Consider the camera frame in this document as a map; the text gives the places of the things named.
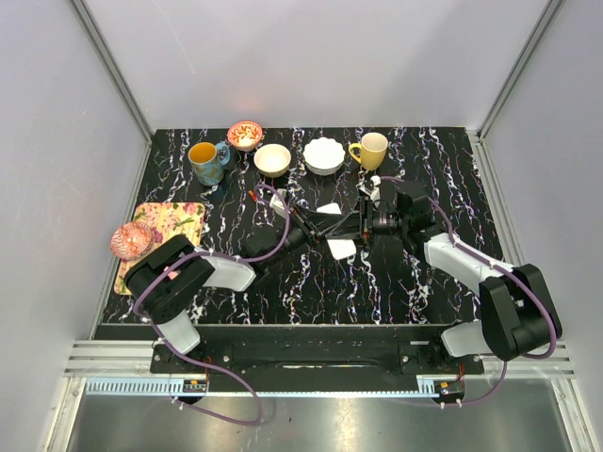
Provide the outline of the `white red remote control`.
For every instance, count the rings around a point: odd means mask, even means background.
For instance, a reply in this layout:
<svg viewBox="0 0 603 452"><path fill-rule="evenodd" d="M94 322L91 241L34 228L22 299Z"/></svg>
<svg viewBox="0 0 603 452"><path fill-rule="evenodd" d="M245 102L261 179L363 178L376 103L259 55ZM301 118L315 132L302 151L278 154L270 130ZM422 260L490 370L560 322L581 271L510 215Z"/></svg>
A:
<svg viewBox="0 0 603 452"><path fill-rule="evenodd" d="M336 202L324 204L317 208L317 211L322 214L340 214L340 206ZM353 257L356 254L356 245L352 238L347 238L347 232L339 232L335 229L328 233L327 245L332 257L336 261L345 260Z"/></svg>

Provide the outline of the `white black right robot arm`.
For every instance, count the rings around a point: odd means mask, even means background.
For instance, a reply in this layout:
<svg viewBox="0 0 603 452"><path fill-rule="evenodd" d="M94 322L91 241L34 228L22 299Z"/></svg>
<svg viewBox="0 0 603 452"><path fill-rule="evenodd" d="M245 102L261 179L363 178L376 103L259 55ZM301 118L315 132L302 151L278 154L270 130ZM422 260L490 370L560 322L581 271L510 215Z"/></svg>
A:
<svg viewBox="0 0 603 452"><path fill-rule="evenodd" d="M368 247L377 235L392 235L416 259L460 282L480 302L480 318L443 329L428 351L433 369L448 373L468 355L490 354L503 362L551 356L562 334L561 321L541 270L513 266L468 246L452 226L434 221L441 207L420 188L400 188L396 205L377 211L359 199L354 211L326 230L329 239Z"/></svg>

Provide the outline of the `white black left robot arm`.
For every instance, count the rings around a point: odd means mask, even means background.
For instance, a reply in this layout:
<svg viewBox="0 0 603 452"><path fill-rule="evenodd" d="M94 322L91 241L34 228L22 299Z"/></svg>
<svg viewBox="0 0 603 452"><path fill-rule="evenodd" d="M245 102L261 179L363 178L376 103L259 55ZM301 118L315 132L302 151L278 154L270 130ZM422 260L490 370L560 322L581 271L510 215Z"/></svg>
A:
<svg viewBox="0 0 603 452"><path fill-rule="evenodd" d="M124 283L136 299L135 312L151 320L158 335L172 347L171 361L184 372L193 372L204 361L201 335L193 327L187 309L202 288L244 292L269 275L269 268L302 245L320 242L343 219L335 203L316 211L300 205L272 209L285 218L285 229L258 227L244 243L242 256L230 256L194 247L178 234L140 262L124 276Z"/></svg>

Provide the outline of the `white scalloped bowl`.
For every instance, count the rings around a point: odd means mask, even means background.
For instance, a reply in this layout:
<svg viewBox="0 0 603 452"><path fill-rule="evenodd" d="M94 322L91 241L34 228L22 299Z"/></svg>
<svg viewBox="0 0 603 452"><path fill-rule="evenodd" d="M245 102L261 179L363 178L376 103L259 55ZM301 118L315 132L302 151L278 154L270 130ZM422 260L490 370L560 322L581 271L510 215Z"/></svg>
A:
<svg viewBox="0 0 603 452"><path fill-rule="evenodd" d="M314 174L328 176L335 174L343 165L345 151L333 138L320 137L311 140L303 150L305 166Z"/></svg>

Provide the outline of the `cream round bowl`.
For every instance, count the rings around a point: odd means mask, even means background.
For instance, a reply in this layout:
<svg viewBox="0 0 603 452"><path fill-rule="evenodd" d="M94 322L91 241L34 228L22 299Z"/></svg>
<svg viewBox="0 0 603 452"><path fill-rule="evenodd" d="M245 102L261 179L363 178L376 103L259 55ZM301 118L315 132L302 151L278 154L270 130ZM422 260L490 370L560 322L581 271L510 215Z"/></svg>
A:
<svg viewBox="0 0 603 452"><path fill-rule="evenodd" d="M283 176L289 169L291 153L283 145L267 144L257 149L253 157L253 163L266 177L278 178Z"/></svg>

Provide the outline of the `yellow mug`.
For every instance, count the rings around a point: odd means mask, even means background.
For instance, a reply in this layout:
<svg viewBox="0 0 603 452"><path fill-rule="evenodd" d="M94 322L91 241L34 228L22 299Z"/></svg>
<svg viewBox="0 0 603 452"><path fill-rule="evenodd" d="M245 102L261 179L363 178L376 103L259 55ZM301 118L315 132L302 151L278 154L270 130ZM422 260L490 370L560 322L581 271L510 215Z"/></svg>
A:
<svg viewBox="0 0 603 452"><path fill-rule="evenodd" d="M387 153L389 141L386 136L371 132L362 136L357 143L349 145L350 156L365 170L376 170Z"/></svg>

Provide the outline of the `orange patterned small bowl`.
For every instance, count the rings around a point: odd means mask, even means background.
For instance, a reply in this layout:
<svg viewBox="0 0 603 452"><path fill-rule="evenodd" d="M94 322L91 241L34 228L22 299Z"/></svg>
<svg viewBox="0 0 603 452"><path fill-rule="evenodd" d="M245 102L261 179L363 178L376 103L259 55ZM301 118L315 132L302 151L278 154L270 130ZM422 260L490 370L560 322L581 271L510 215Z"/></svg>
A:
<svg viewBox="0 0 603 452"><path fill-rule="evenodd" d="M258 145L263 135L262 127L256 122L240 121L230 127L227 139L236 149L248 152Z"/></svg>

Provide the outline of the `blue floral mug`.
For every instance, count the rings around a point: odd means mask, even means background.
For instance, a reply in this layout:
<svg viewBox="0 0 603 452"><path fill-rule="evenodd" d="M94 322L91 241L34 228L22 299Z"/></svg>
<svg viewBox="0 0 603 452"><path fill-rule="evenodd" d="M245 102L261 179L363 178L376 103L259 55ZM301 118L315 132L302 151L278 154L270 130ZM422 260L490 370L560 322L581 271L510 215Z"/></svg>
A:
<svg viewBox="0 0 603 452"><path fill-rule="evenodd" d="M218 144L200 142L189 149L187 158L201 185L216 186L224 177L224 170L231 160L231 153L223 142Z"/></svg>

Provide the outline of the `red patterned bowl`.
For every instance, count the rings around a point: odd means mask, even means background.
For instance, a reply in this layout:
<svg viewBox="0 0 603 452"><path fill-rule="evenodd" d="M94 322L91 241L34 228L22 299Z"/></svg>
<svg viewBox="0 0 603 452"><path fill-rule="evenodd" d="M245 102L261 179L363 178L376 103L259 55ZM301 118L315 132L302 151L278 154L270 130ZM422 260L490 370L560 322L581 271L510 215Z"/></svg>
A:
<svg viewBox="0 0 603 452"><path fill-rule="evenodd" d="M112 235L110 249L121 260L131 261L147 253L154 244L152 229L140 221L123 224Z"/></svg>

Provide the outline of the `aluminium frame post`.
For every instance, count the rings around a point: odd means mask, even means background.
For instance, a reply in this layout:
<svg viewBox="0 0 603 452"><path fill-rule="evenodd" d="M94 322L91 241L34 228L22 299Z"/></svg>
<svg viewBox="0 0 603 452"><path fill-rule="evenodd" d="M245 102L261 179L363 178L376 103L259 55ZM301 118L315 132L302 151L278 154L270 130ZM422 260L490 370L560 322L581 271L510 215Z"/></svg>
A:
<svg viewBox="0 0 603 452"><path fill-rule="evenodd" d="M123 105L128 111L134 124L137 126L140 134L146 142L151 142L154 132L146 120L139 103L136 101L132 90L129 88L122 71L119 68L117 60L112 55L111 50L103 36L100 26L97 24L93 14L86 1L69 0L69 5L73 9L79 23L83 27L96 55L99 57L111 83L122 100Z"/></svg>

